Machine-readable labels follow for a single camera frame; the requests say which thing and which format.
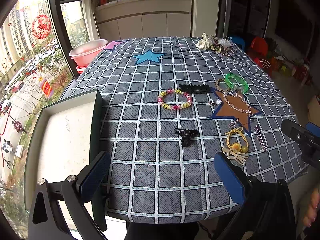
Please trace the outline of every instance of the metal screw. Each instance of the metal screw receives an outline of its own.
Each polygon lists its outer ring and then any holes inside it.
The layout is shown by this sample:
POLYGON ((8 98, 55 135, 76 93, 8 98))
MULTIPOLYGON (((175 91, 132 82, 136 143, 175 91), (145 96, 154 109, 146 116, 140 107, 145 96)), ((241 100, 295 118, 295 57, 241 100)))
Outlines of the metal screw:
POLYGON ((39 184, 39 185, 42 185, 42 184, 44 184, 44 183, 45 183, 45 179, 39 179, 39 180, 38 180, 38 184, 39 184))
POLYGON ((68 180, 69 182, 74 181, 75 179, 76 179, 76 176, 75 176, 75 175, 70 175, 70 176, 67 178, 67 180, 68 180))

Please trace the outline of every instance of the black hair clip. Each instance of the black hair clip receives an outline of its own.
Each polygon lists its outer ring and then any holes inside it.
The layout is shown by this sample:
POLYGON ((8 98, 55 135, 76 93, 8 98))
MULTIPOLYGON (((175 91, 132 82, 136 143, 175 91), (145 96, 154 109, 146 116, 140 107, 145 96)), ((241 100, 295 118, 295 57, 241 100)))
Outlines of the black hair clip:
POLYGON ((179 88, 182 92, 188 92, 192 94, 202 94, 202 93, 209 93, 211 92, 211 89, 209 85, 184 85, 179 84, 179 88))
POLYGON ((199 137, 200 136, 200 133, 198 130, 175 128, 174 132, 181 136, 182 147, 188 147, 190 145, 191 137, 199 137))

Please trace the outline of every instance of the white fabric flower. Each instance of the white fabric flower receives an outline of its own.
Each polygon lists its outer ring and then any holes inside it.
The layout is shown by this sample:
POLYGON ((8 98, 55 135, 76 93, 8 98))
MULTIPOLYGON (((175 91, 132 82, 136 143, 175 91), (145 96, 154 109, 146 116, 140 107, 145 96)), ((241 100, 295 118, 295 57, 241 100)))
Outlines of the white fabric flower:
POLYGON ((208 35, 203 33, 202 39, 197 42, 196 47, 199 49, 209 49, 212 44, 212 40, 208 38, 208 35))

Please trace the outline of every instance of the hair accessory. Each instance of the hair accessory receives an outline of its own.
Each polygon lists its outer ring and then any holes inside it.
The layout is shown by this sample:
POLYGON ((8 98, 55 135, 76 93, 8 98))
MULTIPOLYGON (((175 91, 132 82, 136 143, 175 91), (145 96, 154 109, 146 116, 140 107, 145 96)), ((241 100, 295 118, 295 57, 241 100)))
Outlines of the hair accessory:
POLYGON ((243 131, 243 127, 240 126, 237 129, 232 129, 230 132, 225 133, 225 135, 228 135, 227 145, 228 145, 229 149, 236 149, 238 152, 247 153, 248 148, 249 148, 249 143, 248 143, 246 137, 244 136, 244 134, 242 133, 242 131, 243 131), (230 136, 233 135, 234 133, 240 134, 242 139, 245 141, 246 146, 241 147, 240 143, 233 143, 232 145, 230 145, 229 139, 230 139, 230 136))
POLYGON ((227 74, 227 75, 225 76, 225 78, 224 78, 224 81, 226 82, 226 84, 227 84, 227 86, 228 86, 229 88, 235 90, 234 87, 236 86, 236 85, 234 85, 234 84, 229 80, 230 78, 235 79, 238 83, 240 83, 241 85, 243 85, 243 87, 238 87, 238 86, 236 87, 239 92, 241 92, 241 93, 246 93, 246 92, 248 91, 249 86, 248 86, 247 82, 244 80, 244 78, 243 78, 243 77, 240 77, 240 76, 238 76, 238 75, 235 75, 235 74, 233 74, 233 73, 227 74))
POLYGON ((231 121, 230 124, 228 124, 229 129, 230 130, 235 129, 236 126, 238 125, 238 121, 239 121, 239 118, 237 118, 237 120, 235 120, 235 121, 231 121))
POLYGON ((244 165, 245 159, 248 158, 247 154, 238 152, 236 149, 228 149, 223 146, 221 150, 229 160, 235 160, 240 165, 244 165))
POLYGON ((191 137, 199 137, 200 136, 200 133, 198 130, 175 128, 174 132, 181 136, 181 145, 183 147, 188 147, 190 145, 191 137))
POLYGON ((164 109, 177 110, 177 109, 187 108, 188 106, 190 106, 192 103, 192 97, 187 92, 182 92, 180 89, 168 89, 168 90, 162 91, 159 94, 158 102, 164 109), (187 98, 187 102, 184 104, 175 105, 175 106, 166 104, 163 101, 163 97, 165 97, 165 95, 167 94, 172 94, 172 93, 184 95, 187 98))
POLYGON ((261 146, 261 150, 263 150, 263 152, 266 152, 268 150, 268 147, 267 147, 267 144, 264 142, 263 136, 261 134, 260 126, 256 125, 254 127, 254 129, 258 134, 257 140, 259 141, 259 144, 261 146))
POLYGON ((218 98, 216 101, 210 100, 210 101, 208 102, 208 105, 209 105, 209 106, 216 106, 216 105, 221 105, 221 104, 222 104, 222 101, 221 101, 220 98, 218 98))
POLYGON ((219 83, 220 83, 220 82, 224 82, 224 78, 219 78, 219 79, 216 80, 216 85, 215 85, 216 89, 219 90, 219 91, 221 91, 221 92, 225 92, 225 91, 226 91, 226 92, 229 92, 229 91, 230 91, 230 88, 229 88, 229 87, 228 87, 227 89, 225 89, 225 90, 222 89, 221 87, 219 87, 219 83))
POLYGON ((209 85, 184 85, 179 84, 180 90, 182 92, 188 92, 192 94, 202 94, 202 93, 209 93, 211 92, 211 89, 209 85))
POLYGON ((241 112, 241 113, 251 114, 251 106, 249 105, 249 103, 248 103, 242 96, 238 95, 236 92, 234 92, 234 91, 233 91, 233 92, 225 92, 225 91, 224 91, 224 92, 223 92, 223 99, 224 99, 224 101, 225 101, 231 108, 233 108, 233 109, 235 109, 235 110, 237 110, 237 111, 239 111, 239 112, 241 112), (247 105, 248 110, 240 109, 240 108, 234 106, 234 104, 231 104, 231 103, 228 101, 228 99, 227 99, 227 94, 230 94, 230 95, 232 95, 233 97, 238 97, 238 98, 240 98, 241 101, 244 102, 244 103, 247 105))

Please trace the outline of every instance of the beaded bracelet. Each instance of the beaded bracelet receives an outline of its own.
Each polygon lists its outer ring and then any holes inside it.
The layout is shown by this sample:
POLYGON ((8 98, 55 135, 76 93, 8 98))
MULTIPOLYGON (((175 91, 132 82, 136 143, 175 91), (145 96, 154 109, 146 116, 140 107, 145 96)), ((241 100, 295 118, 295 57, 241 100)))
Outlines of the beaded bracelet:
POLYGON ((192 103, 192 97, 187 92, 182 92, 180 89, 168 89, 168 90, 162 91, 159 94, 158 102, 164 109, 177 110, 177 109, 187 108, 188 106, 190 106, 191 103, 192 103), (184 103, 184 104, 175 105, 175 106, 172 106, 172 105, 170 106, 170 105, 166 104, 163 101, 163 97, 165 95, 172 94, 172 93, 177 93, 177 94, 184 95, 187 98, 187 102, 184 103))

